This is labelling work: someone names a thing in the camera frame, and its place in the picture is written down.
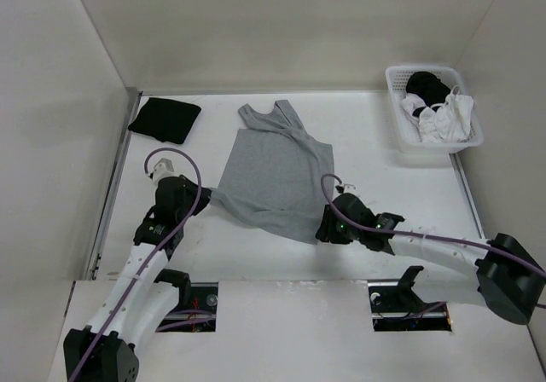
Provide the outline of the grey tank top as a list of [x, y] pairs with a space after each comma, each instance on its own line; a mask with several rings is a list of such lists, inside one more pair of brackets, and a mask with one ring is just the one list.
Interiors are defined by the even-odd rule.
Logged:
[[317, 243], [325, 194], [321, 178], [334, 172], [332, 145], [305, 129], [287, 100], [269, 113], [246, 104], [220, 182], [211, 200], [254, 228], [306, 244]]

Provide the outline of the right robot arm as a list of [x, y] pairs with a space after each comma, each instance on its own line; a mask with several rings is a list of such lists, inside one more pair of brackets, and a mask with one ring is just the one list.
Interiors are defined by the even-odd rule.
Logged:
[[507, 322], [529, 324], [545, 288], [545, 271], [514, 237], [442, 236], [401, 215], [374, 213], [349, 192], [326, 201], [316, 232], [319, 241], [357, 242], [372, 252], [416, 260], [400, 275], [372, 283], [369, 300], [375, 318], [410, 324], [445, 312], [447, 304], [470, 304]]

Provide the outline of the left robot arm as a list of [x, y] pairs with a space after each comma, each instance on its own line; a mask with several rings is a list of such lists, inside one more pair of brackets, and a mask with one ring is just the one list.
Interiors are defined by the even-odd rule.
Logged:
[[209, 203], [211, 190], [184, 176], [156, 182], [155, 203], [136, 229], [129, 257], [91, 320], [63, 341], [70, 381], [134, 381], [143, 346], [167, 314], [191, 303], [189, 275], [166, 267], [183, 226]]

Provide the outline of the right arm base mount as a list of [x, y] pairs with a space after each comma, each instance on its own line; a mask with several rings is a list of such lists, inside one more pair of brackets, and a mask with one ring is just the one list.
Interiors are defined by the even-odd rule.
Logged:
[[372, 327], [376, 332], [451, 332], [447, 303], [424, 302], [413, 290], [424, 270], [410, 266], [397, 280], [368, 282]]

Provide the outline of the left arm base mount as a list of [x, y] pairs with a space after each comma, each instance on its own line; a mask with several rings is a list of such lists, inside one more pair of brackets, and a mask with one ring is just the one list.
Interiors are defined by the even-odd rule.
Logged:
[[217, 282], [193, 283], [160, 323], [159, 333], [214, 333], [218, 310]]

